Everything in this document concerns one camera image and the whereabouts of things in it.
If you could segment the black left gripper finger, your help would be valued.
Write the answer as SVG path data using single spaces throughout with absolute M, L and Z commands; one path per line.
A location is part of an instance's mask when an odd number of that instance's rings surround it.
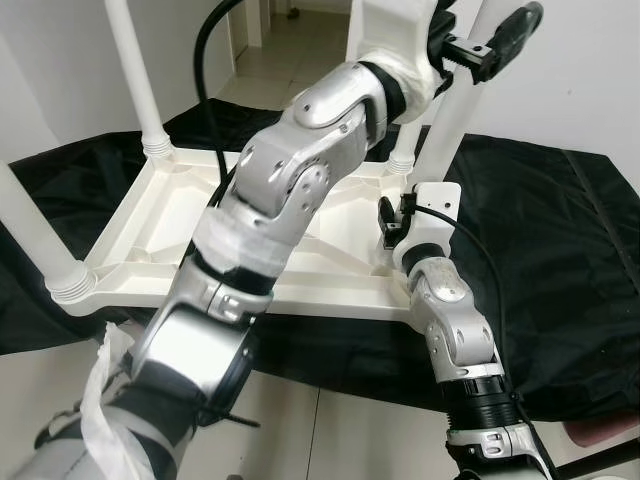
M 470 70 L 474 83 L 492 81 L 521 54 L 543 15 L 543 5 L 530 1 L 499 23 L 485 44 L 451 35 L 445 41 L 445 60 Z

